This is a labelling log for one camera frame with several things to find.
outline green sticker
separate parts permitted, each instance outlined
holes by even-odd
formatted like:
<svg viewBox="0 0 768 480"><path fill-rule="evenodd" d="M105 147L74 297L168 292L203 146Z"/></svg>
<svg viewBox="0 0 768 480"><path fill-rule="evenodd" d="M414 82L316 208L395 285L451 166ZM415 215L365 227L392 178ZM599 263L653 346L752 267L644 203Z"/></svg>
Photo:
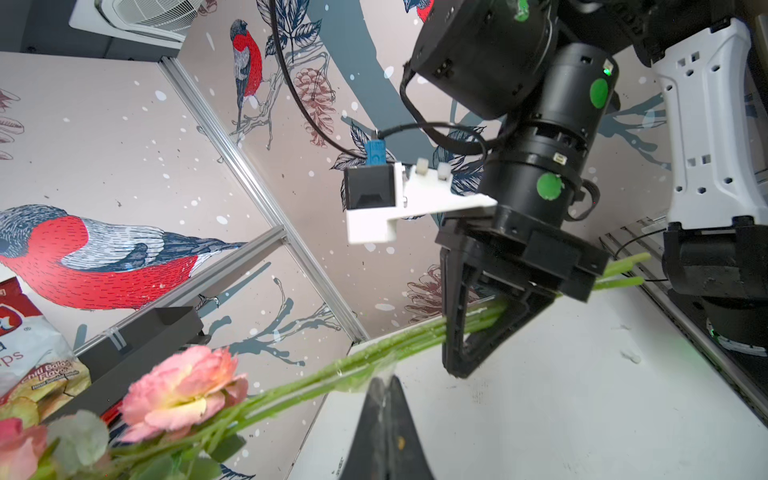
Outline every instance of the green sticker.
<svg viewBox="0 0 768 480"><path fill-rule="evenodd" d="M536 191L544 200L555 200L560 197L563 190L563 180L557 175L547 172L542 174L536 182Z"/></svg>
<svg viewBox="0 0 768 480"><path fill-rule="evenodd" d="M528 10L528 0L518 0L518 12L515 14L515 20L525 22L528 20L530 10Z"/></svg>
<svg viewBox="0 0 768 480"><path fill-rule="evenodd" d="M605 78L598 78L589 87L589 99L595 108L603 108L608 100L608 82Z"/></svg>

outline snack bag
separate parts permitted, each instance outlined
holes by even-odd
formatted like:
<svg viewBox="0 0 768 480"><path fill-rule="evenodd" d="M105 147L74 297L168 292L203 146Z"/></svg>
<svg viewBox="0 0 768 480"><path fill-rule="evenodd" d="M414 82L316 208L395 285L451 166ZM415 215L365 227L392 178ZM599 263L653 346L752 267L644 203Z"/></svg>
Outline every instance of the snack bag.
<svg viewBox="0 0 768 480"><path fill-rule="evenodd" d="M0 283L0 419L37 425L90 384L88 368L18 280Z"/></svg>

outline white plastic casing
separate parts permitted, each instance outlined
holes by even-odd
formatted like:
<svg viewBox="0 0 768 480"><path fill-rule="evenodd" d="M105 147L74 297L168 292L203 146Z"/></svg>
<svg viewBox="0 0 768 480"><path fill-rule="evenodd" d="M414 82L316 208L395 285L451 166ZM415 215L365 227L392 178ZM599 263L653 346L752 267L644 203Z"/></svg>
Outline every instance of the white plastic casing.
<svg viewBox="0 0 768 480"><path fill-rule="evenodd" d="M387 243L397 238L397 220L418 215L437 214L476 207L493 207L496 200L484 195L456 195L451 192L453 174L449 165L439 171L427 168L419 158L411 166L410 177L403 181L406 167L395 163L395 206L360 208L346 211L346 232L350 244Z"/></svg>
<svg viewBox="0 0 768 480"><path fill-rule="evenodd" d="M685 230L730 227L733 217L743 215L768 224L746 136L749 49L749 31L732 19L727 28L706 28L669 47L653 66L672 143L674 191L667 219Z"/></svg>

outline cable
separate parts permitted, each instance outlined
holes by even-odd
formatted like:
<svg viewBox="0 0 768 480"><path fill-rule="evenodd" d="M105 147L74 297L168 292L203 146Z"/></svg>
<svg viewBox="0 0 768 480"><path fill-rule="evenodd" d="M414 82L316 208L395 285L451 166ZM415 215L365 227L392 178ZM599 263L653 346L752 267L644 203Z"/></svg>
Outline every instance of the cable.
<svg viewBox="0 0 768 480"><path fill-rule="evenodd" d="M624 245L619 247L619 250L616 250L616 254L614 255L614 259L619 260L619 253L621 253L621 251L623 249L629 247L632 243L635 243L638 240L643 240L645 237L650 237L651 235L655 235L656 233L661 233L661 232L664 232L664 231L667 231L667 229L666 228L661 228L659 230L654 230L654 231L652 231L650 233L644 233L643 235L640 235L637 238L633 238L632 240L626 242Z"/></svg>
<svg viewBox="0 0 768 480"><path fill-rule="evenodd" d="M283 78L285 78L286 84L288 85L288 90L293 96L293 100L296 102L296 106L299 107L299 110L301 110L301 113L304 115L306 121L312 126L312 128L315 129L317 134L322 137L323 140L327 141L338 150L344 152L345 154L352 155L355 158L366 158L364 155L358 152L347 150L346 148L333 141L331 137L326 135L326 133L317 126L310 113L306 111L306 108L304 108L304 104L301 102L301 98L299 98L299 94L296 93L293 82L290 80L290 72L288 71L288 67L286 65L285 56L283 56L283 49L280 47L280 32L277 30L276 0L270 0L270 24L272 26L272 39L275 44L275 57L277 58L277 63L280 65L280 71L283 73Z"/></svg>
<svg viewBox="0 0 768 480"><path fill-rule="evenodd" d="M586 220L587 217L589 217L589 214L592 213L592 210L598 205L598 202L600 201L600 189L598 186L586 178L581 179L581 184L584 186L584 189L589 193L589 197L592 199L592 205L581 215L579 215L576 218L573 218L571 216L570 212L565 212L565 221L567 222L581 222L582 220Z"/></svg>
<svg viewBox="0 0 768 480"><path fill-rule="evenodd" d="M666 228L661 228L659 230L654 230L653 232L644 233L643 235L640 235L639 237L633 238L632 240L626 242L624 245L619 247L619 250L616 250L616 253L614 254L614 260L619 260L619 253L621 253L622 250L624 250L625 248L629 247L632 243L637 242L638 240L642 240L645 237L650 237L651 235L655 235L656 233L664 232L666 230L667 230ZM643 280L646 281L646 282L668 282L669 281L668 278L657 278L657 279L654 279L654 280L650 280L648 278L643 278Z"/></svg>
<svg viewBox="0 0 768 480"><path fill-rule="evenodd" d="M407 61L403 66L402 81L400 82L400 99L402 100L402 104L406 106L408 112L410 112L410 114L416 120L416 123L428 124L430 122L424 118L422 113L411 102L411 99L408 98L408 94L406 93L408 84L411 82L411 80L413 80L415 76L416 72L411 69L411 62ZM454 155L480 155L482 153L482 146L479 145L478 142L455 140L447 135L441 134L434 128L427 127L423 128L423 130L424 133L433 139L437 145L445 148L447 151L453 153ZM490 150L492 148L501 147L504 142L507 141L507 139L510 138L512 134L514 134L514 132L515 129L510 128L507 133L499 135L493 140L486 140L486 148Z"/></svg>
<svg viewBox="0 0 768 480"><path fill-rule="evenodd" d="M398 125L397 127L387 128L384 131L377 132L377 134L378 134L378 138L380 140L383 140L384 138L387 138L390 135L397 134L405 130L414 130L418 128L426 131L427 127L445 127L445 128L452 128L454 130L461 130L461 131L467 132L468 134L473 136L477 140L477 142L461 142L461 143L479 144L480 150L482 153L482 158L480 159L480 161L484 163L485 159L488 158L488 141L484 139L482 135L480 135L480 133L478 133L473 127L469 127L467 125L455 124L450 121L419 121L413 124L404 124L404 125Z"/></svg>

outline blue connector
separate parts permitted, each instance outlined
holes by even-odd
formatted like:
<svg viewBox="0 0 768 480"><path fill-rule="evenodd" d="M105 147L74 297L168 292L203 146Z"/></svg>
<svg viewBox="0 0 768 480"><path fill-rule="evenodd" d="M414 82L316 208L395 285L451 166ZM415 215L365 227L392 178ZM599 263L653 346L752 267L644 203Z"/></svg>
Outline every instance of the blue connector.
<svg viewBox="0 0 768 480"><path fill-rule="evenodd" d="M386 143L384 140L368 140L366 142L366 165L386 164Z"/></svg>

